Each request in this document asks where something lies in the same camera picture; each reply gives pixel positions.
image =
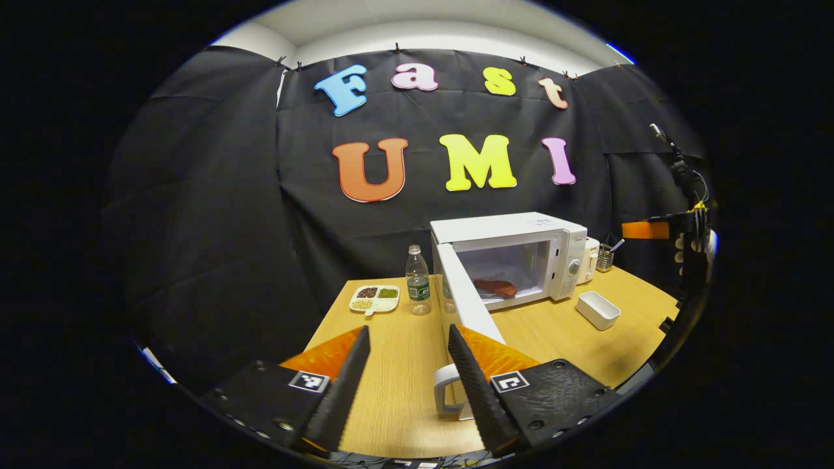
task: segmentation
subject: table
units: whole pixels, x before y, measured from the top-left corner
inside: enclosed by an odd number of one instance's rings
[[[379,457],[449,456],[484,448],[474,420],[438,416],[433,374],[450,363],[442,308],[434,279],[432,309],[412,315],[408,296],[390,313],[366,318],[348,303],[361,285],[396,285],[405,278],[350,280],[330,307],[307,349],[348,330],[369,326],[370,356],[345,424],[341,451]],[[608,330],[597,330],[574,308],[582,293],[596,291],[621,310]],[[618,386],[648,360],[663,340],[659,329],[677,317],[676,300],[614,267],[577,285],[568,299],[539,300],[491,313],[506,344],[538,361],[565,358],[607,386]]]

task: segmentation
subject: metal utensil holder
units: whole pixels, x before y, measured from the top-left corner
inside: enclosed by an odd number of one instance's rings
[[[596,269],[600,272],[607,272],[614,265],[614,253],[611,252],[611,247],[600,243],[600,253],[596,258]]]

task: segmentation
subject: blue letter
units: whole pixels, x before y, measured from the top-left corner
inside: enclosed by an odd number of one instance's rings
[[[361,77],[355,76],[367,71],[367,68],[359,64],[351,65],[341,72],[331,75],[315,84],[315,88],[323,89],[330,96],[333,104],[336,105],[336,109],[333,110],[333,114],[336,117],[344,116],[368,101],[365,96],[357,96],[351,91],[352,89],[356,91],[365,91],[367,89],[368,85],[365,84],[364,80]],[[347,82],[344,81],[345,77],[350,77]]]

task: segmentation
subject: white wall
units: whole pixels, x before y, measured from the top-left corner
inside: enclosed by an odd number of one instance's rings
[[[354,29],[303,44],[295,51],[295,61],[304,64],[351,53],[400,48],[438,48],[488,53],[518,60],[556,72],[567,70],[571,76],[593,72],[609,65],[600,65],[589,58],[503,28],[456,21],[403,21]]]
[[[294,56],[298,47],[288,39],[276,33],[272,29],[261,26],[257,23],[246,22],[237,26],[215,41],[213,46],[230,46],[242,48],[254,53],[259,53],[273,60],[278,60],[282,55],[287,56],[283,63],[295,65]]]
[[[230,30],[213,45],[242,48],[273,60],[285,55],[283,63],[294,68],[351,53],[400,48],[437,48],[488,53],[528,63],[556,72],[567,70],[582,75],[608,67],[545,40],[508,29],[458,21],[403,21],[378,24],[338,33],[297,47],[287,38],[257,23],[243,23]]]

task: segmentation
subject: bottle label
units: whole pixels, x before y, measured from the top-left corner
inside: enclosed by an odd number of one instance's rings
[[[413,301],[427,300],[430,296],[429,284],[409,287],[409,298]]]

